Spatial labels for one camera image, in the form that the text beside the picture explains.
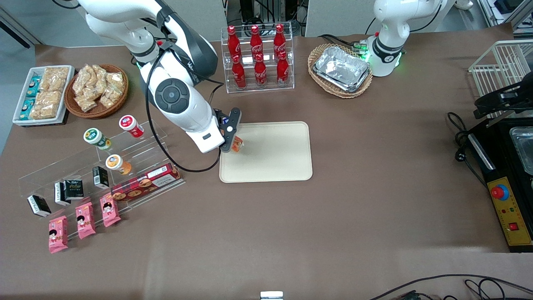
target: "small black box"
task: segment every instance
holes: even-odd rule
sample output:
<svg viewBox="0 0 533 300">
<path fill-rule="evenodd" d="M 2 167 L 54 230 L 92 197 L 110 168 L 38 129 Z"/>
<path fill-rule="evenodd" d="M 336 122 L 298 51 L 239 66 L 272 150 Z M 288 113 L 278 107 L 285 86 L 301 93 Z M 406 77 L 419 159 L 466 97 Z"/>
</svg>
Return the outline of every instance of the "small black box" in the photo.
<svg viewBox="0 0 533 300">
<path fill-rule="evenodd" d="M 56 182 L 54 184 L 55 202 L 59 205 L 68 206 L 70 200 L 65 199 L 65 185 L 62 182 Z"/>
<path fill-rule="evenodd" d="M 52 211 L 48 207 L 48 204 L 46 204 L 44 198 L 41 198 L 36 195 L 31 195 L 30 197 L 28 197 L 28 203 L 30 203 L 31 210 L 33 211 L 33 213 L 38 216 L 46 217 L 52 213 Z"/>
<path fill-rule="evenodd" d="M 83 199 L 83 182 L 81 179 L 65 180 L 65 199 Z"/>
<path fill-rule="evenodd" d="M 109 178 L 107 176 L 107 170 L 102 167 L 93 168 L 94 186 L 101 189 L 109 188 Z"/>
</svg>

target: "acrylic bottle rack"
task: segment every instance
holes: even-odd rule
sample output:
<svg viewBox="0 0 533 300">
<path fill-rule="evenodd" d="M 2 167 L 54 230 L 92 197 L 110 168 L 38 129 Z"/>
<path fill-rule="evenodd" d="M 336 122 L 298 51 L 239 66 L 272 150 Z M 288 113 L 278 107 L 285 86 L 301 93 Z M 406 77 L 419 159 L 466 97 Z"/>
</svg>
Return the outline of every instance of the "acrylic bottle rack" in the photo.
<svg viewBox="0 0 533 300">
<path fill-rule="evenodd" d="M 228 93 L 237 92 L 251 92 L 264 90 L 281 90 L 294 88 L 294 44 L 293 44 L 293 29 L 290 22 L 282 22 L 284 26 L 285 36 L 285 51 L 287 52 L 287 62 L 289 63 L 289 81 L 286 86 L 278 86 L 277 83 L 277 62 L 274 61 L 274 37 L 276 36 L 276 25 L 279 23 L 265 23 L 258 24 L 259 34 L 263 41 L 263 59 L 266 65 L 267 84 L 260 89 L 255 83 L 254 62 L 252 59 L 252 51 L 250 49 L 250 39 L 252 36 L 252 25 L 235 26 L 235 34 L 240 40 L 241 53 L 243 55 L 241 63 L 244 67 L 244 74 L 246 77 L 246 88 L 238 90 L 235 80 L 233 79 L 233 61 L 228 49 L 228 28 L 222 27 L 222 60 L 224 63 L 224 76 L 226 83 L 226 90 Z"/>
<path fill-rule="evenodd" d="M 110 138 L 111 148 L 106 151 L 99 150 L 96 147 L 90 147 L 61 161 L 50 164 L 48 167 L 44 167 L 19 178 L 22 201 L 27 202 L 27 197 L 31 195 L 43 197 L 50 207 L 52 214 L 42 218 L 42 220 L 48 221 L 60 216 L 66 216 L 69 240 L 78 235 L 75 208 L 85 202 L 92 202 L 95 224 L 96 226 L 99 226 L 103 223 L 99 202 L 100 197 L 109 193 L 110 189 L 103 190 L 93 185 L 92 169 L 94 167 L 100 166 L 107 170 L 109 175 L 109 186 L 113 187 L 121 182 L 127 181 L 137 175 L 169 162 L 168 158 L 156 143 L 156 140 L 150 131 L 150 125 L 147 122 L 141 125 L 145 130 L 141 138 L 134 138 L 129 132 L 124 131 Z M 155 122 L 154 127 L 158 133 L 157 136 L 166 149 L 164 138 L 167 134 Z M 118 154 L 125 161 L 131 163 L 133 172 L 125 176 L 117 171 L 107 169 L 105 167 L 105 161 L 111 154 Z M 56 204 L 54 202 L 54 184 L 66 179 L 81 179 L 83 181 L 84 196 L 90 197 L 90 200 L 72 200 L 72 204 L 66 207 Z M 162 186 L 143 197 L 129 201 L 117 201 L 119 213 L 123 214 L 128 212 L 184 182 L 183 179 L 179 179 Z"/>
</svg>

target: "pink snack package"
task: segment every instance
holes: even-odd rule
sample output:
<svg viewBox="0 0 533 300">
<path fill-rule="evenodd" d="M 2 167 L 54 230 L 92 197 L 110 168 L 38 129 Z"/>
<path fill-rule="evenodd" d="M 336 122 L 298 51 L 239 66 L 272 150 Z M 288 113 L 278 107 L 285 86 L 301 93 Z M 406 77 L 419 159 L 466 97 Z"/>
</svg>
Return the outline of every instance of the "pink snack package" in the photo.
<svg viewBox="0 0 533 300">
<path fill-rule="evenodd" d="M 68 248 L 67 217 L 61 216 L 50 220 L 48 230 L 48 249 L 50 253 L 53 254 Z"/>
<path fill-rule="evenodd" d="M 105 227 L 120 221 L 117 202 L 115 202 L 111 193 L 100 198 L 100 207 L 102 208 L 102 219 Z"/>
<path fill-rule="evenodd" d="M 76 222 L 78 223 L 78 235 L 80 239 L 95 234 L 93 204 L 88 202 L 76 208 Z"/>
</svg>

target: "wicker basket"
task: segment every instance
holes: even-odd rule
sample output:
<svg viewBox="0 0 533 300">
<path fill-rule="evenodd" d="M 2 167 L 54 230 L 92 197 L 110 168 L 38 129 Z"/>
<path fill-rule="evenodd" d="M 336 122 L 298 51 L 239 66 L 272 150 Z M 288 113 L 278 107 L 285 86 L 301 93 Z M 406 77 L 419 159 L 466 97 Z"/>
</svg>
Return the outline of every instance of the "wicker basket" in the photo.
<svg viewBox="0 0 533 300">
<path fill-rule="evenodd" d="M 318 76 L 313 71 L 314 63 L 317 62 L 317 60 L 320 58 L 320 56 L 322 55 L 322 53 L 324 52 L 326 48 L 332 47 L 332 46 L 338 46 L 339 48 L 344 50 L 346 53 L 351 54 L 353 56 L 356 55 L 355 52 L 353 52 L 352 50 L 344 46 L 335 45 L 335 44 L 320 45 L 316 47 L 313 51 L 311 51 L 311 54 L 307 58 L 307 67 L 308 67 L 309 75 L 311 75 L 311 77 L 318 83 L 318 85 L 321 86 L 326 92 L 332 95 L 335 95 L 337 97 L 344 98 L 344 99 L 350 99 L 350 98 L 355 98 L 361 95 L 372 82 L 372 71 L 370 71 L 370 74 L 368 74 L 365 81 L 362 83 L 362 85 L 359 87 L 359 89 L 355 93 L 348 93 L 348 92 L 343 91 L 341 88 L 325 80 L 324 78 Z"/>
<path fill-rule="evenodd" d="M 128 97 L 128 77 L 126 73 L 119 67 L 113 66 L 113 65 L 100 65 L 104 70 L 106 70 L 108 73 L 122 73 L 122 78 L 124 79 L 124 91 L 122 96 L 118 99 L 118 101 L 111 107 L 105 107 L 103 104 L 100 103 L 100 97 L 96 99 L 96 103 L 98 104 L 96 107 L 92 108 L 90 111 L 84 113 L 82 109 L 78 106 L 78 103 L 74 100 L 76 95 L 74 94 L 74 90 L 72 89 L 72 85 L 74 84 L 74 81 L 78 77 L 78 74 L 72 78 L 72 80 L 69 82 L 67 86 L 67 90 L 65 91 L 65 106 L 67 107 L 68 111 L 72 113 L 73 115 L 76 115 L 81 118 L 86 119 L 102 119 L 107 116 L 110 116 L 114 114 L 119 108 L 122 107 L 124 102 L 126 101 L 126 98 Z"/>
</svg>

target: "plastic jar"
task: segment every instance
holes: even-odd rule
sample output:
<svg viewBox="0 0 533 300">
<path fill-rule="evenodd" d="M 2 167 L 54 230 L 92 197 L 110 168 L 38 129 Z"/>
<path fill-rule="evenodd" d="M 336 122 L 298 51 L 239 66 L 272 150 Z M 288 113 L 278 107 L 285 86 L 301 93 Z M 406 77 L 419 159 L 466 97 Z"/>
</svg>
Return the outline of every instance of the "plastic jar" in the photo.
<svg viewBox="0 0 533 300">
<path fill-rule="evenodd" d="M 118 121 L 120 128 L 129 132 L 134 138 L 140 138 L 144 133 L 144 129 L 137 123 L 137 120 L 132 115 L 125 115 Z"/>
<path fill-rule="evenodd" d="M 111 154 L 106 159 L 106 167 L 109 170 L 118 171 L 122 175 L 128 175 L 132 171 L 132 165 L 117 154 Z"/>
<path fill-rule="evenodd" d="M 83 139 L 100 150 L 107 150 L 111 147 L 111 140 L 105 137 L 102 132 L 96 128 L 89 128 L 83 134 Z"/>
</svg>

